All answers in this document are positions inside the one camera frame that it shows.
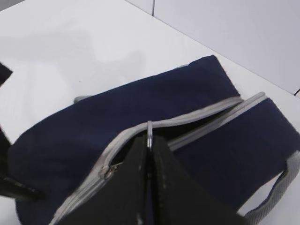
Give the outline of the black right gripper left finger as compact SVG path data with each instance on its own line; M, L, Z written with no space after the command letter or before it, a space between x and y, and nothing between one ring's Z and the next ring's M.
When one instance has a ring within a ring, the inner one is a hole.
M147 138L135 138L123 164L61 225L143 225L146 222Z

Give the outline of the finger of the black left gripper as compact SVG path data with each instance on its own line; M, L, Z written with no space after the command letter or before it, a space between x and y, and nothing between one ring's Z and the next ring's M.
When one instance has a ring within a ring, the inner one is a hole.
M26 186L8 174L8 149L11 144L0 131L0 196L9 197L18 201L35 201L44 195L36 189Z
M12 71L0 63L0 84L3 84L11 75Z

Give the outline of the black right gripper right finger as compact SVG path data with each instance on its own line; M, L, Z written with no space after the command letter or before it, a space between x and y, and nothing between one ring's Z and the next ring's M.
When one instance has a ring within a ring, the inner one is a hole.
M147 139L152 224L242 225L244 219L210 196L181 167L162 137Z

